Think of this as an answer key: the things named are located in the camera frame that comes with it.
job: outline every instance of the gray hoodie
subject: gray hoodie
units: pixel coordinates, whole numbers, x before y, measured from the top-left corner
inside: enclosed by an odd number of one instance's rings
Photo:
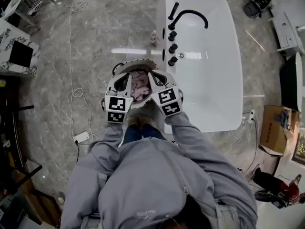
[[[100,228],[154,229],[176,216],[190,195],[213,229],[254,229],[254,196],[240,171],[185,113],[165,119],[176,144],[144,138],[117,148],[122,125],[110,124],[73,169],[61,228],[80,228],[99,212]]]

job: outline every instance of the hoodie sleeve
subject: hoodie sleeve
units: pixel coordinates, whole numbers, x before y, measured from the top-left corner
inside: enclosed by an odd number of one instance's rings
[[[173,136],[184,156],[197,163],[214,183],[213,197],[236,211],[238,228],[255,228],[257,207],[246,179],[227,158],[211,143],[204,140],[199,129],[193,126],[182,112],[165,119],[172,126]]]
[[[122,125],[108,123],[87,156],[75,165],[66,192],[61,229],[80,228],[84,216],[98,210],[98,195],[119,160]]]

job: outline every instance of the white bathtub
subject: white bathtub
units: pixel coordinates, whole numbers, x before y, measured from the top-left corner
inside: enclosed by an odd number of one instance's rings
[[[174,18],[183,10],[196,10],[208,19],[208,28],[204,28],[200,17],[185,14],[175,26],[175,41],[169,41],[168,25],[172,21],[168,16],[175,2],[180,5]],[[172,74],[183,91],[183,110],[191,123],[202,132],[237,129],[242,118],[243,77],[236,30],[226,0],[159,0],[157,36],[154,60],[161,70]],[[170,54],[168,49],[173,43],[178,49]],[[169,66],[173,56],[178,62]],[[158,125],[171,133],[160,113],[156,118]]]

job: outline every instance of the black faucet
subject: black faucet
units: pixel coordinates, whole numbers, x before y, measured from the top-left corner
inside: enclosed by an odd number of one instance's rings
[[[201,19],[203,19],[203,21],[204,21],[204,27],[205,27],[206,29],[208,28],[209,22],[208,22],[208,20],[206,19],[206,17],[205,17],[203,14],[201,14],[200,12],[197,12],[197,11],[195,11],[195,10],[183,10],[183,11],[181,11],[181,12],[178,14],[178,16],[176,17],[176,19],[175,19],[171,24],[168,25],[168,28],[169,28],[171,31],[175,30],[175,25],[176,25],[176,23],[177,23],[178,20],[181,18],[181,16],[183,16],[183,15],[186,14],[186,13],[192,13],[192,14],[198,15]]]

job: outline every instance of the jeans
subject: jeans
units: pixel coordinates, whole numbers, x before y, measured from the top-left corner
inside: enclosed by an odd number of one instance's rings
[[[140,130],[137,125],[130,125],[126,130],[122,145],[141,140],[142,136],[155,137],[158,139],[166,140],[162,136],[161,132],[159,132],[156,128],[154,128],[150,124],[144,124],[142,130]]]
[[[279,193],[281,190],[281,184],[283,183],[281,179],[278,179],[271,174],[262,172],[260,168],[256,170],[253,181],[257,185],[260,185],[263,189],[270,191],[273,194]]]

